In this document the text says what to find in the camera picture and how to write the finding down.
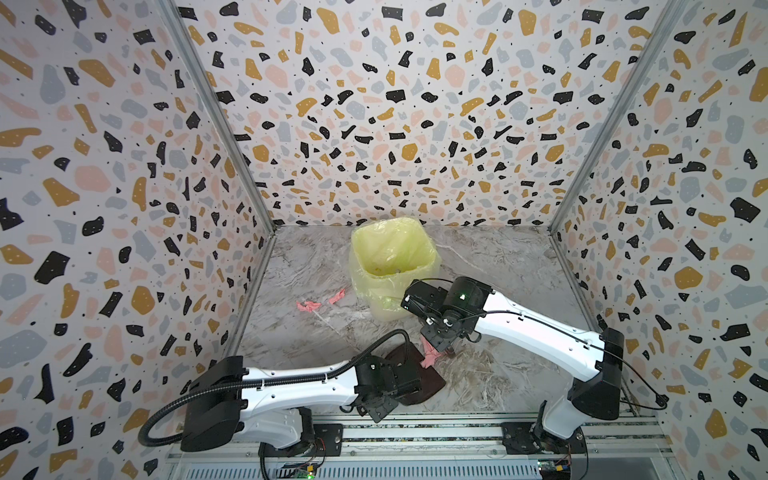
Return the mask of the brown dustpan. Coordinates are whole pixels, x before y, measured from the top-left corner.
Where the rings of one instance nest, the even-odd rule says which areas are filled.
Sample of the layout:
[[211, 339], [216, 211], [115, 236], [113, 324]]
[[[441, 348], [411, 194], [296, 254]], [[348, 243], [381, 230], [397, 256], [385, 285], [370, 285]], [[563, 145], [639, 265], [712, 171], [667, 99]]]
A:
[[397, 398], [397, 401], [402, 405], [411, 406], [424, 403], [446, 386], [445, 379], [433, 366], [423, 366], [426, 358], [412, 342], [395, 347], [385, 356], [385, 359], [393, 362], [399, 372], [406, 373], [408, 379], [412, 377], [418, 379], [418, 383], [412, 382], [418, 388], [409, 386], [409, 391]]

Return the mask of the bin with yellow bag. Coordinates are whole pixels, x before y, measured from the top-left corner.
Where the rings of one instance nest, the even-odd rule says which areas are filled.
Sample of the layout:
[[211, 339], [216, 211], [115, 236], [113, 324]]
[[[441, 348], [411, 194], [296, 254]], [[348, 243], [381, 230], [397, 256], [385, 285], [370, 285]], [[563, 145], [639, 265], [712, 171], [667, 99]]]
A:
[[440, 267], [441, 257], [433, 240], [415, 218], [381, 220], [360, 226], [351, 234], [352, 286], [377, 321], [405, 317], [401, 301], [407, 287], [414, 280], [437, 276]]

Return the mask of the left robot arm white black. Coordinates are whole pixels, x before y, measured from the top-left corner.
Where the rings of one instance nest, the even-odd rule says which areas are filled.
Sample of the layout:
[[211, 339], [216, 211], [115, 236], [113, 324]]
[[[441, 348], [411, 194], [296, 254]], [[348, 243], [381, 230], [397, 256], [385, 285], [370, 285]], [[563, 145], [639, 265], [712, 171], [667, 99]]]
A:
[[408, 344], [385, 358], [367, 354], [347, 368], [344, 362], [299, 370], [246, 368], [243, 358], [225, 359], [190, 390], [180, 448], [213, 450], [244, 433], [275, 449], [314, 440], [310, 409], [350, 407], [374, 422], [424, 391], [420, 353]]

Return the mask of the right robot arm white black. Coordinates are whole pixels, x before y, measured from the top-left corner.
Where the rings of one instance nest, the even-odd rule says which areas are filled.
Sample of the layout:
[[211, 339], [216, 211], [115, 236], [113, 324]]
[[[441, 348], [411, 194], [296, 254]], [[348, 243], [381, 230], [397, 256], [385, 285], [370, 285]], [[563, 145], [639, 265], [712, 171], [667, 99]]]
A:
[[585, 448], [583, 424], [618, 418], [624, 337], [617, 330], [597, 333], [562, 324], [466, 276], [452, 281], [448, 289], [415, 280], [405, 290], [401, 306], [422, 322], [422, 336], [438, 352], [448, 350], [457, 339], [494, 337], [571, 375], [571, 386], [557, 400], [543, 402], [535, 422], [506, 426], [508, 452], [580, 452]]

